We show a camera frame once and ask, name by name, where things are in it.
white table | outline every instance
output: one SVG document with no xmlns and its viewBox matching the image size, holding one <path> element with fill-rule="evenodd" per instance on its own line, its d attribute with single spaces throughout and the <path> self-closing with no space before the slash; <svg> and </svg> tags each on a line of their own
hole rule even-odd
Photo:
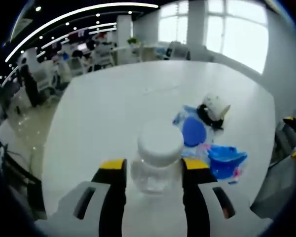
<svg viewBox="0 0 296 237">
<path fill-rule="evenodd" d="M 271 159 L 273 97 L 251 79 L 220 64 L 156 61 L 89 73 L 74 78 L 68 86 L 44 152 L 42 188 L 47 215 L 57 210 L 61 197 L 77 184 L 90 181 L 104 160 L 127 158 L 130 164 L 144 123 L 158 118 L 171 122 L 183 104 L 197 106 L 208 92 L 231 104 L 225 129 L 214 142 L 248 153 L 247 168 L 235 187 L 252 204 Z M 135 233 L 127 228 L 138 227 L 149 234 L 170 230 L 172 236 L 184 236 L 182 191 L 152 206 L 151 197 L 134 194 L 129 173 L 128 169 L 123 231 Z"/>
</svg>

potted plant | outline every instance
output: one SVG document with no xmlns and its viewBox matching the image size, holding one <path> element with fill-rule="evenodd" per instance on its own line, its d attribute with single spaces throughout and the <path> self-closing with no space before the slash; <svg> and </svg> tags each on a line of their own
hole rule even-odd
<svg viewBox="0 0 296 237">
<path fill-rule="evenodd" d="M 131 37 L 127 40 L 128 44 L 131 46 L 131 47 L 134 47 L 136 44 L 137 44 L 137 39 L 135 37 Z"/>
</svg>

window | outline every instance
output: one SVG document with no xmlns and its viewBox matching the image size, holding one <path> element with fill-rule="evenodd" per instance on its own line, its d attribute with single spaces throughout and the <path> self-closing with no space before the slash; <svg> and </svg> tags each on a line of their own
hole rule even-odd
<svg viewBox="0 0 296 237">
<path fill-rule="evenodd" d="M 208 0 L 206 47 L 261 73 L 267 56 L 265 7 L 247 0 Z"/>
<path fill-rule="evenodd" d="M 186 43 L 188 1 L 179 1 L 161 7 L 158 40 Z"/>
</svg>

blue lid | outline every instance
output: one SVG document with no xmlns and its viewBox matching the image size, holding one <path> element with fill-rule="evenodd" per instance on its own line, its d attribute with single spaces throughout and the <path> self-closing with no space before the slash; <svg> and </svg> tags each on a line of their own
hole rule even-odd
<svg viewBox="0 0 296 237">
<path fill-rule="evenodd" d="M 193 117 L 188 117 L 184 121 L 182 134 L 184 145 L 187 147 L 195 147 L 206 140 L 204 124 Z"/>
</svg>

white cap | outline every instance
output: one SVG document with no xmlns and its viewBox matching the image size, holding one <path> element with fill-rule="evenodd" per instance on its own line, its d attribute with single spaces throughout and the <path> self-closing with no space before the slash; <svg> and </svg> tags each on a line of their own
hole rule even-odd
<svg viewBox="0 0 296 237">
<path fill-rule="evenodd" d="M 145 124 L 137 140 L 139 156 L 155 167 L 166 167 L 180 159 L 183 145 L 181 131 L 163 120 Z"/>
</svg>

